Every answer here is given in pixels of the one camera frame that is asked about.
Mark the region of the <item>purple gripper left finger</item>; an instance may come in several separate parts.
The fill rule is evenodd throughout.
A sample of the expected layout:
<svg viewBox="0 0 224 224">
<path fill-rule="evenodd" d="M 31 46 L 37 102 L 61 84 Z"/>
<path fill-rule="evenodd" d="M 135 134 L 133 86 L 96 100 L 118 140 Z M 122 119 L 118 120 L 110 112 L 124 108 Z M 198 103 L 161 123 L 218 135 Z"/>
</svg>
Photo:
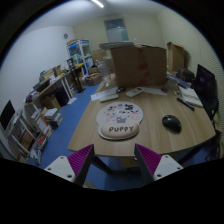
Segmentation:
<svg viewBox="0 0 224 224">
<path fill-rule="evenodd" d="M 91 144 L 68 157 L 59 156 L 45 168 L 45 171 L 83 186 L 94 155 L 94 145 Z"/>
</svg>

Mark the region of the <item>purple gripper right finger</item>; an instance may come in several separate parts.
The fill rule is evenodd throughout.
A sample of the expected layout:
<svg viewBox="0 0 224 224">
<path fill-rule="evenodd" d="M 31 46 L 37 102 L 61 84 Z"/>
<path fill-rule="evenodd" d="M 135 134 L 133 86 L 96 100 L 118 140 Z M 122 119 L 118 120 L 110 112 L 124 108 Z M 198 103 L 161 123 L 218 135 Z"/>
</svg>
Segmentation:
<svg viewBox="0 0 224 224">
<path fill-rule="evenodd" d="M 154 182 L 182 169 L 171 156 L 159 155 L 139 144 L 135 144 L 134 154 L 145 183 Z"/>
</svg>

